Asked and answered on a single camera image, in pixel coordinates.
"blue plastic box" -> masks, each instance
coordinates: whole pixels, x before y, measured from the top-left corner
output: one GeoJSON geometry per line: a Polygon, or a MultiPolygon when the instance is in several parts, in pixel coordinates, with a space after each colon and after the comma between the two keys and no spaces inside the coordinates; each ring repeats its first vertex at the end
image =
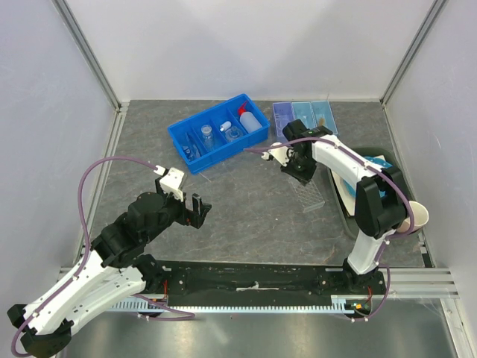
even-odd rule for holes
{"type": "Polygon", "coordinates": [[[222,160],[226,160],[227,158],[240,153],[244,148],[251,147],[266,140],[268,138],[269,127],[270,122],[262,111],[259,110],[248,95],[243,94],[171,125],[168,127],[168,131],[171,135],[174,146],[186,162],[191,173],[197,174],[222,160]],[[252,133],[248,133],[239,121],[240,116],[238,109],[245,102],[247,102],[245,110],[251,112],[262,125],[260,129],[252,133]],[[226,121],[230,121],[232,126],[235,125],[241,129],[244,136],[241,136],[232,142],[228,142],[224,133],[219,130],[220,125],[226,121]],[[212,127],[212,135],[215,144],[210,150],[207,150],[202,141],[202,133],[200,129],[203,125],[210,125],[212,127]],[[186,153],[183,150],[184,146],[189,146],[191,140],[198,147],[201,154],[200,158],[193,161],[187,159],[186,153]]]}

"plastic bottle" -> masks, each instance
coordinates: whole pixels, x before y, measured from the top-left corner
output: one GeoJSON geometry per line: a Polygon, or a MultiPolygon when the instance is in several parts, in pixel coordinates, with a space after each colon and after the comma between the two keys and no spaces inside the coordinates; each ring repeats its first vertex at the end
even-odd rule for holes
{"type": "Polygon", "coordinates": [[[221,124],[221,132],[223,131],[226,131],[227,129],[229,129],[230,127],[232,126],[232,123],[230,123],[230,121],[226,121],[224,123],[221,124]]]}
{"type": "Polygon", "coordinates": [[[260,129],[262,125],[251,112],[247,112],[247,110],[245,110],[246,104],[247,102],[244,102],[243,105],[240,106],[238,109],[238,115],[240,116],[241,125],[244,126],[248,133],[252,133],[257,129],[260,129]]]}

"gray table surface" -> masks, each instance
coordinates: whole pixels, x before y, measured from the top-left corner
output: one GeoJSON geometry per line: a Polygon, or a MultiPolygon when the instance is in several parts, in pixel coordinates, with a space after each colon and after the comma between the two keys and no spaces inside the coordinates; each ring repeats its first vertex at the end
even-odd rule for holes
{"type": "MultiPolygon", "coordinates": [[[[128,155],[189,173],[183,191],[196,192],[212,210],[200,230],[173,224],[147,248],[158,260],[199,260],[241,263],[340,265],[353,249],[345,234],[326,169],[313,178],[325,205],[310,213],[294,194],[288,175],[277,162],[240,153],[198,175],[191,175],[172,145],[167,127],[219,101],[132,101],[116,155],[128,155]]],[[[272,101],[257,101],[271,121],[272,101]]],[[[332,102],[340,139],[350,147],[379,146],[393,150],[381,105],[376,102],[332,102]]],[[[154,190],[155,175],[135,163],[114,162],[95,215],[92,235],[123,213],[129,203],[154,190]]],[[[393,242],[382,262],[394,267],[422,267],[416,238],[393,242]]]]}

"white squeeze bottle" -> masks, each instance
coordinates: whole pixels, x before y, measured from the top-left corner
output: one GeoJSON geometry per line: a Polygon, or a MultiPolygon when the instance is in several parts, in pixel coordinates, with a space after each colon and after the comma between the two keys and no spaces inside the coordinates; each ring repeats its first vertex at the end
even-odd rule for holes
{"type": "Polygon", "coordinates": [[[245,110],[245,105],[247,102],[244,102],[242,106],[238,109],[238,115],[240,116],[240,123],[244,126],[248,133],[252,133],[257,129],[260,129],[262,125],[260,122],[255,118],[255,116],[251,112],[247,112],[245,110]]]}

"red bottle cap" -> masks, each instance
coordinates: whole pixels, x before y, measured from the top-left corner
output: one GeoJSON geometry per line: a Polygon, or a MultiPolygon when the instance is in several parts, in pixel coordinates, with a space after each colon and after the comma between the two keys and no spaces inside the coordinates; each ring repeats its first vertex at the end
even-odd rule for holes
{"type": "Polygon", "coordinates": [[[243,112],[247,112],[247,110],[245,109],[245,105],[246,105],[246,104],[247,104],[247,101],[245,101],[245,102],[243,103],[243,105],[240,106],[240,108],[238,109],[237,112],[238,112],[238,115],[239,115],[239,116],[241,116],[243,112]]]}

